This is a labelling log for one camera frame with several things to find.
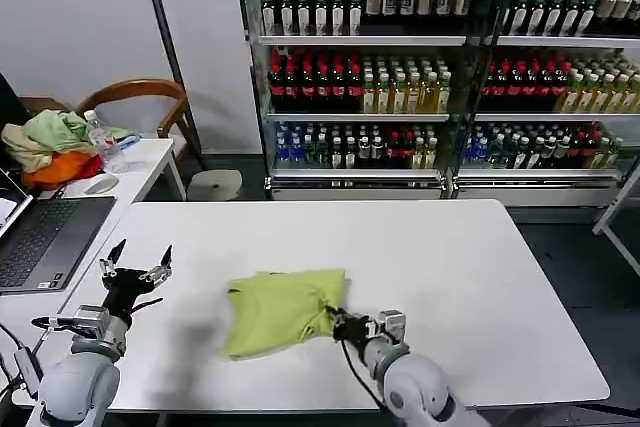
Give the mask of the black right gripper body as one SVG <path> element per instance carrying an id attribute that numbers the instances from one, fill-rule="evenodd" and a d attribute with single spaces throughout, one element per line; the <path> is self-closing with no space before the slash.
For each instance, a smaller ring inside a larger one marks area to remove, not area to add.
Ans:
<path id="1" fill-rule="evenodd" d="M 333 339 L 350 343 L 355 348 L 364 348 L 369 342 L 370 326 L 373 320 L 346 312 L 335 316 Z"/>

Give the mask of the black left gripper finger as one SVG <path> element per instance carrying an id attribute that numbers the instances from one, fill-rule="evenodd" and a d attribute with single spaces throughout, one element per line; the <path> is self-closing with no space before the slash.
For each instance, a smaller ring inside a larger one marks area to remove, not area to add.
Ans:
<path id="1" fill-rule="evenodd" d="M 126 240 L 121 240 L 116 246 L 114 246 L 105 258 L 99 260 L 99 266 L 102 272 L 102 277 L 113 277 L 116 275 L 116 264 L 124 250 Z"/>
<path id="2" fill-rule="evenodd" d="M 139 279 L 147 283 L 163 283 L 172 275 L 172 245 L 169 245 L 158 265 L 143 272 Z"/>

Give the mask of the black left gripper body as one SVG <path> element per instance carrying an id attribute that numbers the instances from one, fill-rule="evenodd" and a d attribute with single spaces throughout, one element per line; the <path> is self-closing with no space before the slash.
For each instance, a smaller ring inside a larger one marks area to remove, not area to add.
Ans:
<path id="1" fill-rule="evenodd" d="M 131 321 L 132 314 L 139 309 L 135 305 L 141 295 L 151 293 L 162 283 L 147 283 L 141 281 L 139 276 L 146 271 L 116 268 L 113 277 L 102 277 L 102 283 L 107 290 L 102 306 L 112 317 L 122 321 Z"/>

